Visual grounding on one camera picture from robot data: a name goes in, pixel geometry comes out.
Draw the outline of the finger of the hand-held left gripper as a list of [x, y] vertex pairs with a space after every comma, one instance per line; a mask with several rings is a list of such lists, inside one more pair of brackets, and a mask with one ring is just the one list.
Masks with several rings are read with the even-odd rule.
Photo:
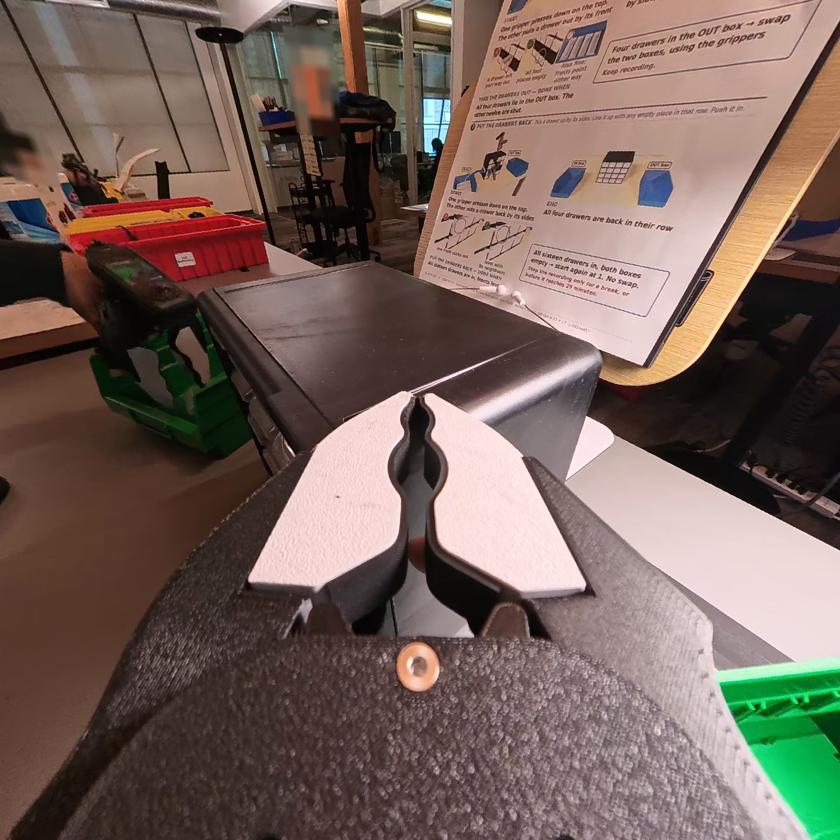
[[138, 375], [140, 389], [157, 403], [173, 403], [174, 397], [160, 370], [158, 353], [145, 347], [138, 347], [129, 350], [128, 354]]
[[198, 387], [209, 385], [212, 379], [211, 365], [201, 323], [173, 328], [172, 351], [176, 362], [193, 378]]

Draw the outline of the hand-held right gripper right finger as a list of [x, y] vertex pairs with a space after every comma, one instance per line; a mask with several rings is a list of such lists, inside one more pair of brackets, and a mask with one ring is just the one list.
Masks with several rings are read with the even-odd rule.
[[424, 396], [423, 405], [440, 464], [427, 546], [497, 592], [526, 600], [583, 592], [583, 573], [522, 453], [437, 395]]

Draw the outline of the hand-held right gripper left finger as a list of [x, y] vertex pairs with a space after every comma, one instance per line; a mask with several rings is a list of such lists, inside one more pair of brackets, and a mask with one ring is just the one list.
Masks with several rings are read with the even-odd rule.
[[398, 473], [414, 402], [396, 393], [315, 447], [248, 575], [252, 589], [363, 617], [400, 588], [407, 514]]

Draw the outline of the green plastic bin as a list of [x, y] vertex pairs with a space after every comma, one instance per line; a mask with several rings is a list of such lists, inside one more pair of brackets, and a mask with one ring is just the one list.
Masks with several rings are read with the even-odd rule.
[[162, 333], [149, 337], [143, 346], [159, 355], [160, 370], [174, 402], [151, 399], [140, 389], [136, 371], [110, 370], [98, 351], [90, 356], [89, 364], [100, 396], [112, 412], [163, 438], [223, 459], [245, 445], [252, 433], [203, 318], [197, 317], [207, 341], [212, 373], [209, 385], [195, 384], [176, 362]]
[[839, 838], [839, 659], [717, 672], [755, 758], [814, 839]]

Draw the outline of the black drawer cabinet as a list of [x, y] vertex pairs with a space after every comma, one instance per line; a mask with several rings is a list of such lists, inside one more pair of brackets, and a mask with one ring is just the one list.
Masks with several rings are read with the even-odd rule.
[[602, 369], [584, 341], [370, 261], [197, 304], [296, 455], [397, 392], [431, 392], [566, 480]]

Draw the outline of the person's left forearm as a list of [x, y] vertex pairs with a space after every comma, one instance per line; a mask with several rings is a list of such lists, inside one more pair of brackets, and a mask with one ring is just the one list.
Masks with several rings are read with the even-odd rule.
[[63, 245], [3, 239], [1, 307], [40, 298], [69, 306], [62, 265], [62, 255], [67, 251]]

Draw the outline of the pale desk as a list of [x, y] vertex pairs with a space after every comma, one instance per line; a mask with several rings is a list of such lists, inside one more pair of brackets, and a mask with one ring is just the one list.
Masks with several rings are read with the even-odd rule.
[[[816, 538], [636, 447], [672, 402], [600, 388], [615, 443], [570, 488], [649, 562], [770, 646], [720, 667], [838, 657], [838, 524]], [[2, 836], [46, 786], [164, 583], [265, 480], [102, 403], [86, 351], [2, 369]]]

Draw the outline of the person's left hand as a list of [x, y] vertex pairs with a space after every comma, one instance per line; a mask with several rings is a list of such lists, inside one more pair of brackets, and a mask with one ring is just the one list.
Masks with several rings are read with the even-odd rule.
[[90, 324], [98, 333], [101, 331], [99, 306], [102, 302], [102, 283], [88, 267], [86, 260], [78, 255], [64, 254], [61, 257], [67, 306]]

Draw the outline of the yellow plastic tray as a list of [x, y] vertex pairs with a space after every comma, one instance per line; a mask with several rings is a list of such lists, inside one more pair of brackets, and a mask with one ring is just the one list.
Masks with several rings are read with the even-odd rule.
[[174, 222], [189, 218], [214, 217], [221, 215], [224, 214], [210, 206], [187, 206], [170, 208], [168, 210], [98, 215], [73, 220], [66, 226], [65, 233], [69, 238], [71, 236], [93, 234], [118, 227]]

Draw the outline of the red plastic tray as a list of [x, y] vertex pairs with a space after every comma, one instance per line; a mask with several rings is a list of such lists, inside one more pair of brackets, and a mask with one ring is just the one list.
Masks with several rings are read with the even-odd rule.
[[139, 202], [116, 202], [84, 206], [82, 217], [97, 217], [107, 215], [136, 214], [145, 212], [170, 212], [175, 209], [193, 207], [214, 207], [212, 199], [202, 196], [185, 196], [175, 198], [154, 199]]

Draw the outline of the red ribbed labelled tray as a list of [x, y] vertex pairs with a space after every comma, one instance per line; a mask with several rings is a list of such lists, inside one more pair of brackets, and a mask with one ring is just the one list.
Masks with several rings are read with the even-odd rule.
[[233, 214], [135, 225], [119, 220], [69, 234], [68, 244], [80, 255], [93, 241], [124, 246], [183, 281], [266, 264], [264, 231], [265, 222]]

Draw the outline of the bank of clear drawers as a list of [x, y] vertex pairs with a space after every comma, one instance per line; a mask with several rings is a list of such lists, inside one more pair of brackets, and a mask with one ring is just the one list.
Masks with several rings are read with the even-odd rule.
[[246, 420], [266, 469], [271, 475], [280, 473], [295, 458], [294, 449], [288, 444], [244, 376], [233, 368], [228, 378], [242, 403]]

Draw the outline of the black office chair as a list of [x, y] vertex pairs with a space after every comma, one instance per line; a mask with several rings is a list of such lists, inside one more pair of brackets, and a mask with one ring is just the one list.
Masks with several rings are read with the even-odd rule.
[[306, 175], [301, 183], [289, 186], [291, 211], [300, 240], [297, 254], [308, 261], [320, 259], [333, 266], [342, 256], [380, 262], [382, 256], [371, 249], [367, 235], [361, 243], [350, 240], [351, 233], [358, 232], [361, 224], [376, 219], [370, 186], [371, 169], [377, 165], [373, 143], [357, 141], [350, 134], [345, 134], [344, 139], [350, 142], [340, 183], [344, 205], [337, 204], [333, 180], [329, 178]]

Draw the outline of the instruction sheet on board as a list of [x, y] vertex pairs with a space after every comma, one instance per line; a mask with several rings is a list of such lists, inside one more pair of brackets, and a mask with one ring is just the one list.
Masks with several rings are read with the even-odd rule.
[[[713, 270], [714, 277], [700, 295], [685, 324], [670, 331], [661, 350], [649, 366], [631, 364], [608, 353], [613, 357], [613, 361], [607, 364], [605, 374], [609, 382], [632, 386], [662, 382], [685, 371], [707, 348], [712, 336], [723, 324], [769, 253], [774, 240], [781, 232], [782, 223], [787, 220], [805, 194], [806, 188], [811, 184], [838, 138], [837, 118], [832, 118], [821, 129], [818, 127], [822, 118], [819, 107], [827, 105], [829, 93], [838, 93], [838, 56], [832, 58], [832, 53], [836, 50], [829, 43], [824, 53], [824, 62], [815, 71], [806, 93], [794, 109], [792, 118], [786, 121], [778, 132], [778, 142], [773, 145], [758, 179], [735, 213], [727, 233], [707, 264], [706, 269]], [[475, 92], [476, 86], [467, 91], [460, 101], [460, 104], [468, 107], [466, 119]], [[461, 109], [453, 113], [448, 139], [455, 144], [452, 150], [454, 155], [449, 155], [447, 162], [440, 165], [438, 176], [444, 181], [442, 185], [436, 184], [434, 187], [428, 215], [440, 208], [445, 182], [452, 170], [458, 143], [466, 125], [465, 119], [463, 128], [459, 127], [459, 120], [463, 114]], [[419, 270], [424, 262], [430, 238], [431, 235], [425, 232], [424, 228], [416, 255]], [[478, 301], [488, 303], [472, 290], [446, 288], [475, 296]], [[524, 319], [537, 319], [538, 322], [547, 323], [531, 313], [522, 316], [515, 312], [513, 307], [488, 304]]]

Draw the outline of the black board bracket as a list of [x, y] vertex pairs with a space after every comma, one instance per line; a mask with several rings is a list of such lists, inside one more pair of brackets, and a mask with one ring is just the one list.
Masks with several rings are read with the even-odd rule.
[[712, 269], [705, 269], [698, 279], [692, 284], [684, 296], [684, 300], [680, 303], [680, 307], [675, 314], [673, 329], [683, 326], [691, 314], [693, 308], [696, 306], [700, 295], [707, 288], [715, 272]]

